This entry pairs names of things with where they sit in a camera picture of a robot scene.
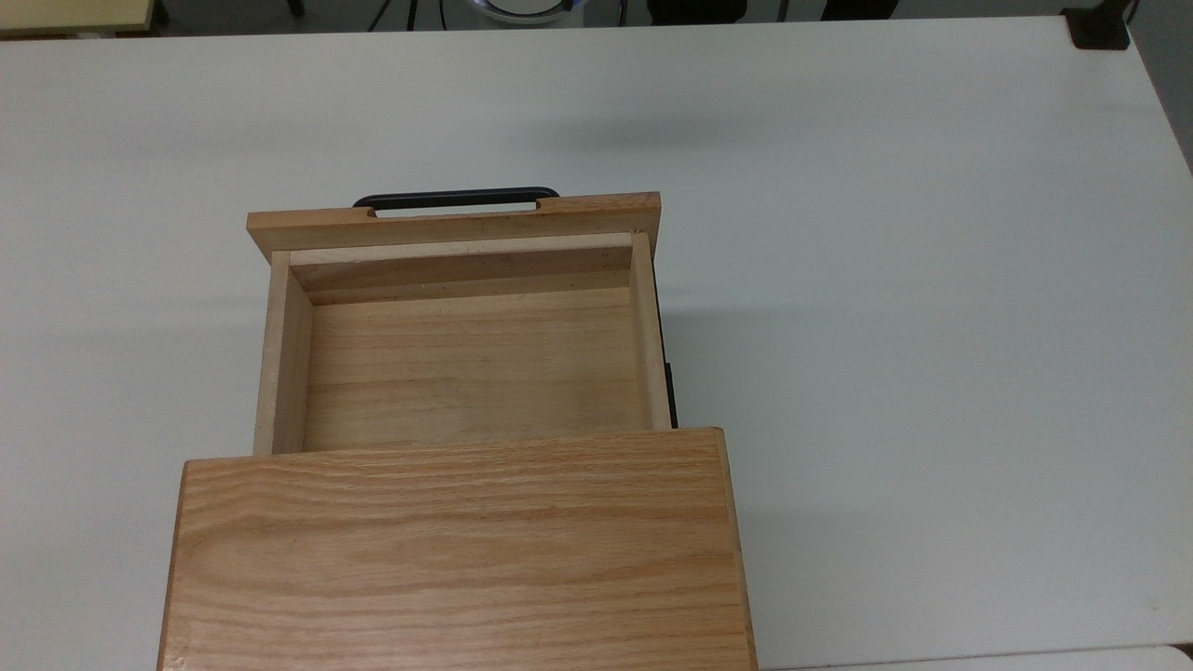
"white tabletop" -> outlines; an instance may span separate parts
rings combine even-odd
[[[0,44],[0,665],[146,669],[252,210],[659,190],[764,667],[1193,639],[1193,180],[1058,18]]]
[[[863,664],[849,671],[1191,671],[1193,661],[1170,647],[1141,647],[1127,650],[1098,650],[1050,654],[1013,654],[1008,657],[978,657],[942,659],[937,661],[905,661],[896,664]]]

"wood grain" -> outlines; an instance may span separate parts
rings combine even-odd
[[[509,285],[515,278],[612,271],[625,277],[630,250],[629,233],[340,247],[291,252],[290,270],[311,302],[324,304],[421,295],[425,285],[465,283],[480,290],[486,282]]]
[[[160,669],[749,671],[719,430],[187,463]]]
[[[633,350],[638,357],[638,398],[642,417],[650,429],[670,429],[670,399],[663,362],[663,334],[659,325],[655,294],[655,266],[647,236],[633,234],[630,261],[630,300],[633,319]]]
[[[315,306],[305,450],[649,429],[626,287]]]
[[[594,233],[659,235],[659,193],[542,198],[532,211],[378,217],[371,208],[248,215],[248,233],[266,258],[280,250],[367,247]]]
[[[274,252],[265,308],[254,455],[302,451],[311,314],[307,294],[290,272],[290,252]]]

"wooden drawer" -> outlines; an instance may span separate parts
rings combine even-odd
[[[251,215],[272,266],[254,454],[670,427],[660,209]]]
[[[718,429],[188,462],[159,669],[755,671]]]

